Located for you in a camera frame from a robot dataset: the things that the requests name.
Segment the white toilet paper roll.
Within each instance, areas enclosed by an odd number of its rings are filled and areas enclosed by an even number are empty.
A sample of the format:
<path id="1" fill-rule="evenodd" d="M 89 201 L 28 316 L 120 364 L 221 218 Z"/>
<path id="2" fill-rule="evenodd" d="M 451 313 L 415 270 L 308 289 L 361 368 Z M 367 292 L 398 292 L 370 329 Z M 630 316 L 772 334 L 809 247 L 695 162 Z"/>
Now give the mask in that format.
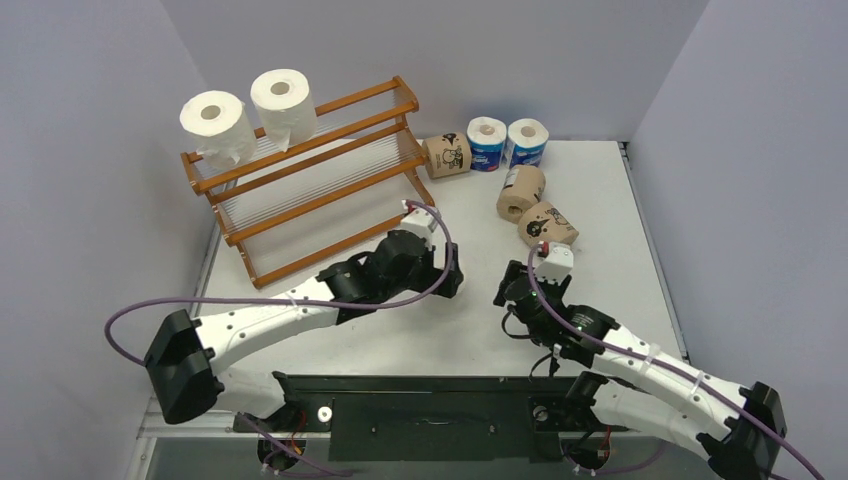
<path id="1" fill-rule="evenodd" d="M 252 83 L 251 100 L 265 136 L 282 152 L 310 140 L 318 120 L 306 76 L 293 69 L 275 69 Z"/>
<path id="2" fill-rule="evenodd" d="M 183 105 L 179 120 L 194 139 L 196 153 L 217 170 L 247 164 L 256 152 L 257 140 L 245 105 L 229 92 L 210 90 L 195 95 Z"/>

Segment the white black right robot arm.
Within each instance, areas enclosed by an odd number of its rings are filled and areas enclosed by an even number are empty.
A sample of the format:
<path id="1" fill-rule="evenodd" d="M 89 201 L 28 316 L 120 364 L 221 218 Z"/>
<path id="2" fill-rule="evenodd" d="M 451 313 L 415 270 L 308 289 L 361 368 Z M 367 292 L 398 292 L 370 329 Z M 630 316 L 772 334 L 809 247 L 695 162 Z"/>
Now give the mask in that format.
<path id="1" fill-rule="evenodd" d="M 768 479 L 786 449 L 786 420 L 771 386 L 725 380 L 665 353 L 613 317 L 566 305 L 570 268 L 552 258 L 512 260 L 494 305 L 556 360 L 584 367 L 564 400 L 578 427 L 622 426 L 692 452 L 722 479 Z"/>

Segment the brown roll black print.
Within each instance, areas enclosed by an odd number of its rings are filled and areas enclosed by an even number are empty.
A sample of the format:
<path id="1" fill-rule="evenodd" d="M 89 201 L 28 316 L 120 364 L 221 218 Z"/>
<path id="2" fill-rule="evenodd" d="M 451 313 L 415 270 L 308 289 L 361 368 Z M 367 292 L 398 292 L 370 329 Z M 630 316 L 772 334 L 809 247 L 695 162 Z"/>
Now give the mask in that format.
<path id="1" fill-rule="evenodd" d="M 550 202 L 542 201 L 528 209 L 517 224 L 520 238 L 533 246 L 539 241 L 572 245 L 579 231 Z"/>

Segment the orange wooden tiered shelf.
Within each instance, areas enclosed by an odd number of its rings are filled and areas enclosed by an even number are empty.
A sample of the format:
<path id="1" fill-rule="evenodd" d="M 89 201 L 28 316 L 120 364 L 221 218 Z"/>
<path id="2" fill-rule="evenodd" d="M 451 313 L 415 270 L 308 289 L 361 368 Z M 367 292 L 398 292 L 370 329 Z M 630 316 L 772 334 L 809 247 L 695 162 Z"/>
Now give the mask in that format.
<path id="1" fill-rule="evenodd" d="M 181 162 L 222 240 L 262 289 L 397 227 L 404 198 L 435 203 L 407 121 L 418 109 L 396 75 L 318 106 L 315 136 L 286 152 L 257 129 L 255 156 L 244 166 L 221 172 L 198 152 L 182 153 Z"/>

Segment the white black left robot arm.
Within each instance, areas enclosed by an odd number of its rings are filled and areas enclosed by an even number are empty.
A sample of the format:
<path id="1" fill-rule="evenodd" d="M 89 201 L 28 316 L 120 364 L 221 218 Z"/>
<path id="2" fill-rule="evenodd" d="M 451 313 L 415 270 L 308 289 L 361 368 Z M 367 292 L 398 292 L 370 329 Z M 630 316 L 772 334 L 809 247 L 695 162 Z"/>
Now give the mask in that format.
<path id="1" fill-rule="evenodd" d="M 410 231 L 392 230 L 374 251 L 332 264 L 259 306 L 196 318 L 185 310 L 169 314 L 143 360 L 165 422 L 225 410 L 275 430 L 291 427 L 299 405 L 283 373 L 239 370 L 235 363 L 301 333 L 398 308 L 403 292 L 454 297 L 464 275 L 457 244 L 448 241 L 445 250 L 438 268 L 433 246 Z"/>

